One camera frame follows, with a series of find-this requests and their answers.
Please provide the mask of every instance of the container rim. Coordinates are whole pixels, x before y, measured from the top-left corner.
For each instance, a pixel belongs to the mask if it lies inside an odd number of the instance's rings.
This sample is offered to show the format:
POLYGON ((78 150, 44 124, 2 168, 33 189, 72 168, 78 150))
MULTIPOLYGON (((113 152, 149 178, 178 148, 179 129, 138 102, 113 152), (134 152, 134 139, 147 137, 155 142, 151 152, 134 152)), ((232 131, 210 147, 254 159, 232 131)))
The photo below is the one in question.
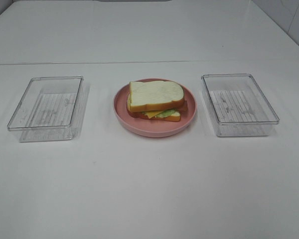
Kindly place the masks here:
POLYGON ((201 80, 203 81, 206 89, 207 89, 207 95, 208 95, 208 100, 209 103, 212 105, 213 108, 213 112, 216 116, 216 120, 217 123, 220 125, 232 125, 232 124, 279 124, 279 117, 277 116, 276 112, 274 111, 273 107, 271 106, 271 104, 269 103, 269 101, 267 100, 266 96, 264 95, 263 91, 260 89, 259 85, 257 84, 256 80, 254 79, 254 77, 251 74, 248 73, 236 73, 236 74, 207 74, 207 75, 202 75, 201 76, 201 80), (267 103, 267 106, 269 107, 270 111, 273 113, 274 117, 276 118, 276 120, 268 120, 268 121, 249 121, 249 122, 241 122, 241 121, 228 121, 228 122, 221 122, 217 116, 217 112, 216 112, 216 108, 213 104, 213 101, 211 99, 210 93, 209 93, 209 89, 207 86, 207 83, 205 81, 205 78, 212 78, 212 77, 249 77, 252 82, 255 84, 255 86, 257 87, 259 93, 261 94, 261 96, 263 97, 263 99, 265 100, 265 102, 267 103))
POLYGON ((60 129, 60 128, 69 128, 72 123, 73 123, 73 115, 74 112, 76 110, 77 106, 77 99, 80 97, 81 95, 81 87, 82 87, 82 82, 83 82, 83 76, 56 76, 56 77, 35 77, 32 78, 30 80, 30 82, 28 83, 17 107, 15 108, 13 115, 11 117, 11 119, 9 120, 9 123, 7 124, 7 130, 8 131, 22 131, 22 130, 38 130, 38 129, 60 129), (56 125, 56 126, 27 126, 27 127, 11 127, 11 124, 18 112, 18 110, 20 109, 22 102, 24 100, 24 98, 26 97, 27 92, 30 89, 30 86, 32 85, 32 83, 34 81, 44 81, 44 80, 71 80, 71 79, 80 79, 80 83, 79 83, 79 87, 78 90, 76 92, 76 98, 75 98, 75 102, 74 102, 74 106, 73 106, 73 110, 72 110, 72 114, 71 114, 71 119, 70 119, 70 123, 67 125, 56 125))

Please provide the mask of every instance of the bread slice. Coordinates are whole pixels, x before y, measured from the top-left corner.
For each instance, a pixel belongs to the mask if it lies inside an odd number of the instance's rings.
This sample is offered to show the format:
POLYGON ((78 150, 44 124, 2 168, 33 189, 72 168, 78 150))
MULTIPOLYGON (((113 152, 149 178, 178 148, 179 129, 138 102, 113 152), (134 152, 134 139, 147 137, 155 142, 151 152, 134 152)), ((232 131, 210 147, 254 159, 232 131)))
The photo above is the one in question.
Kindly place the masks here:
POLYGON ((130 111, 161 111, 184 104, 183 88, 173 81, 130 82, 130 111))

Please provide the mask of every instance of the pink plate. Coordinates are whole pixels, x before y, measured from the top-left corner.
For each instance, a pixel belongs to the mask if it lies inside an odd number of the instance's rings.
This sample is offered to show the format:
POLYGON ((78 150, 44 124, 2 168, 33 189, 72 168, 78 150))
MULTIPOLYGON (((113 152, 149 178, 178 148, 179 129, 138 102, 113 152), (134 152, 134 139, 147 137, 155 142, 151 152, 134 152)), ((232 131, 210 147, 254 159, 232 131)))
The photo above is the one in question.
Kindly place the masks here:
MULTIPOLYGON (((142 82, 157 81, 165 79, 143 79, 142 82)), ((184 130, 193 120, 196 113, 196 101, 193 94, 182 86, 187 101, 188 112, 181 114, 179 122, 170 122, 163 120, 148 120, 134 118, 129 115, 126 109, 126 100, 130 93, 129 85, 121 88, 114 97, 114 111, 120 123, 129 131, 146 137, 166 137, 179 133, 184 130)))

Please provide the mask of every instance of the transparent container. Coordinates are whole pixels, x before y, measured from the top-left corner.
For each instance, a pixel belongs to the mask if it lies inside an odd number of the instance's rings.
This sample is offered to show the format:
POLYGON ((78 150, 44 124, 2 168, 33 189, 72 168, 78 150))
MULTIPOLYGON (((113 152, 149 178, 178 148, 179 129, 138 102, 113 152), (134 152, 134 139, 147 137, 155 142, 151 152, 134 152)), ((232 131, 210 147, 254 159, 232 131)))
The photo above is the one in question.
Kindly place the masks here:
POLYGON ((279 118, 250 74, 201 77, 211 121, 218 137, 267 136, 279 118))
POLYGON ((74 138, 85 110, 82 82, 81 76, 31 79, 7 129, 20 142, 74 138))

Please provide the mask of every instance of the table surface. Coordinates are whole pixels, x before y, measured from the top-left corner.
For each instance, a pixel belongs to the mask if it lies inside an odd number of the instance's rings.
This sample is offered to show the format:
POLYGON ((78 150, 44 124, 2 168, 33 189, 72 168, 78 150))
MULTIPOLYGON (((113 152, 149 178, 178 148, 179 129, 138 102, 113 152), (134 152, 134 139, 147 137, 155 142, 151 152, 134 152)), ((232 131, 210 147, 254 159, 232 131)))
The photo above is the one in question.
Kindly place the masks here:
POLYGON ((0 66, 0 239, 299 239, 299 61, 0 66), (218 138, 202 74, 251 73, 281 119, 267 137, 218 138), (82 75, 81 135, 19 143, 6 125, 32 77, 82 75), (181 133, 124 129, 113 97, 160 77, 192 91, 181 133))
POLYGON ((251 0, 17 1, 0 16, 0 64, 299 59, 251 0))

